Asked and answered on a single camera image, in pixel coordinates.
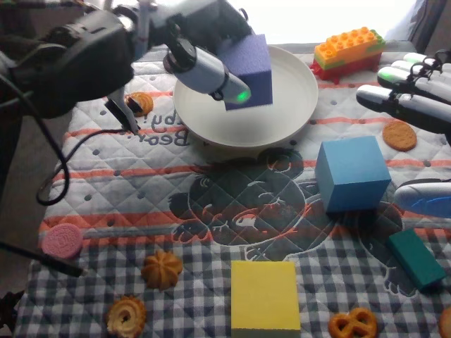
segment white plate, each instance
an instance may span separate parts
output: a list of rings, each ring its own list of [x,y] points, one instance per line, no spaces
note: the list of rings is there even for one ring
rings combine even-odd
[[[270,46],[273,104],[226,111],[223,102],[197,93],[180,81],[174,89],[175,109],[200,138],[223,146],[268,146],[296,134],[318,102],[318,85],[309,67],[291,53]]]

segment blue cube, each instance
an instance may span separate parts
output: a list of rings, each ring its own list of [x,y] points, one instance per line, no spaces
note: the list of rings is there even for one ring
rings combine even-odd
[[[225,104],[226,110],[273,104],[271,57],[264,35],[248,35],[237,43],[228,40],[219,48],[218,57],[252,93],[244,104]]]
[[[392,180],[374,136],[323,142],[315,173],[328,213],[377,208]]]

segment quilted mat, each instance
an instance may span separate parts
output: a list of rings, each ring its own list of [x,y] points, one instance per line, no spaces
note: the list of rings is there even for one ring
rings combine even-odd
[[[381,66],[402,57],[385,53]],[[407,180],[449,179],[451,147],[443,135],[415,129],[417,148],[389,148],[382,129],[392,118],[355,99],[358,86],[375,84],[374,73],[339,85],[319,81],[318,106],[299,134],[268,149],[233,151],[198,140],[181,123],[175,78],[162,62],[136,63],[135,72],[127,92],[149,92],[155,101],[138,121],[141,135],[103,134],[82,146],[70,162],[68,195],[47,209],[40,228],[42,238],[60,223],[80,227],[77,263],[86,273],[67,277],[32,263],[16,337],[105,337],[106,312],[123,295],[146,306],[143,337],[230,337],[233,260],[295,262],[301,337],[329,337],[330,317],[358,306],[376,314],[379,337],[438,337],[451,279],[420,294],[384,243],[414,228],[451,273],[451,221],[392,204]],[[64,151],[86,134],[118,127],[102,99],[78,104]],[[321,142],[364,135],[378,140],[393,183],[377,211],[328,217],[314,177]],[[51,195],[62,186],[59,175]],[[140,272],[157,249],[183,259],[179,283],[164,292],[147,289]]]

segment pink cookie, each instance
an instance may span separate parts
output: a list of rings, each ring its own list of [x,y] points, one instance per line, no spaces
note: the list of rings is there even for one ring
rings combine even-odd
[[[74,224],[60,224],[51,228],[42,240],[42,250],[50,256],[59,258],[73,258],[83,243],[83,235]]]

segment light blue block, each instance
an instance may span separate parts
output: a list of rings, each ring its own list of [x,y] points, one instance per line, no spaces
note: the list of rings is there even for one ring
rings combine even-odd
[[[392,180],[373,136],[323,142],[315,173],[328,213],[377,208]]]

